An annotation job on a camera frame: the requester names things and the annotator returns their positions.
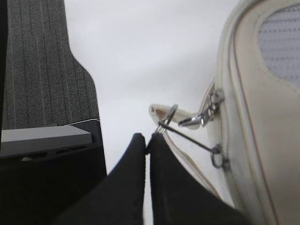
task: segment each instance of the metal ring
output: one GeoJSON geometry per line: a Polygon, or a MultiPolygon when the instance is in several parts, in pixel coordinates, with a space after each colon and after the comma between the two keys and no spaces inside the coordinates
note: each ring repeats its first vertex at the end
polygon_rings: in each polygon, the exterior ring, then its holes
{"type": "Polygon", "coordinates": [[[221,151],[221,145],[218,144],[213,149],[216,150],[216,151],[210,152],[210,158],[211,158],[211,162],[212,162],[213,166],[217,169],[223,168],[226,163],[229,163],[229,160],[224,157],[224,155],[221,151]],[[222,157],[220,164],[218,164],[216,162],[216,158],[215,158],[216,155],[221,155],[221,157],[222,157]]]}

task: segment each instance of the metal hook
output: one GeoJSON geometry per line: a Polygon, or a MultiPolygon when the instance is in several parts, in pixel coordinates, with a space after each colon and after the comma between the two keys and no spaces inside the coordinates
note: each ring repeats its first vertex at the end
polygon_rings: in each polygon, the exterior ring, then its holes
{"type": "Polygon", "coordinates": [[[190,138],[189,136],[187,136],[187,135],[181,133],[180,131],[178,131],[178,130],[176,130],[176,129],[174,129],[174,128],[172,128],[172,127],[169,126],[169,124],[170,124],[170,122],[171,122],[174,114],[176,113],[177,109],[178,109],[178,105],[173,105],[172,108],[170,109],[170,111],[168,112],[167,116],[163,120],[159,119],[159,121],[158,121],[158,127],[155,130],[155,132],[154,132],[153,135],[156,135],[158,133],[163,133],[167,129],[167,130],[169,130],[171,132],[174,132],[174,133],[176,133],[176,134],[178,134],[178,135],[180,135],[180,136],[188,139],[192,143],[198,145],[199,147],[201,147],[201,148],[203,148],[203,149],[205,149],[205,150],[207,150],[207,151],[209,151],[209,152],[211,152],[213,154],[220,154],[219,148],[212,148],[211,149],[211,148],[207,147],[206,145],[204,145],[204,144],[196,141],[193,138],[190,138]]]}

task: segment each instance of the white surface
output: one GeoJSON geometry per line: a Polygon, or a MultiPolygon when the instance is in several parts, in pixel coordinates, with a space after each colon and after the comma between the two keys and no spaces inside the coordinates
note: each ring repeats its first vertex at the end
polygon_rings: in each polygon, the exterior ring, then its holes
{"type": "MultiPolygon", "coordinates": [[[[70,47],[97,89],[108,172],[135,132],[156,126],[150,104],[197,112],[216,74],[223,25],[238,0],[65,0],[70,47]]],[[[205,130],[187,134],[208,143],[205,130]]],[[[222,195],[206,151],[174,136],[222,195]]],[[[145,221],[152,224],[149,168],[145,221]]]]}

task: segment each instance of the cream leather bag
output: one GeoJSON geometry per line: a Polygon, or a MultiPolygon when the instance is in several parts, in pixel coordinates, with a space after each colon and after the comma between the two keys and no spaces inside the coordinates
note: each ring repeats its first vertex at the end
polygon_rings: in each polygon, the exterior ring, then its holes
{"type": "MultiPolygon", "coordinates": [[[[235,208],[254,225],[300,221],[300,0],[247,0],[224,28],[218,73],[198,114],[173,122],[205,127],[235,208]]],[[[157,123],[170,107],[152,105],[157,123]]],[[[186,169],[218,195],[193,160],[165,139],[186,169]]]]}

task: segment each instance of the gray textile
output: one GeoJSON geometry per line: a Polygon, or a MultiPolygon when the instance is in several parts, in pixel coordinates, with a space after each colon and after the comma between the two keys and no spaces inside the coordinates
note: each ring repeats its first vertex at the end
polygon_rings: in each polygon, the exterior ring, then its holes
{"type": "Polygon", "coordinates": [[[270,72],[300,87],[300,4],[271,15],[258,39],[270,72]]]}
{"type": "Polygon", "coordinates": [[[8,0],[2,129],[98,117],[94,82],[68,44],[63,0],[8,0]]]}

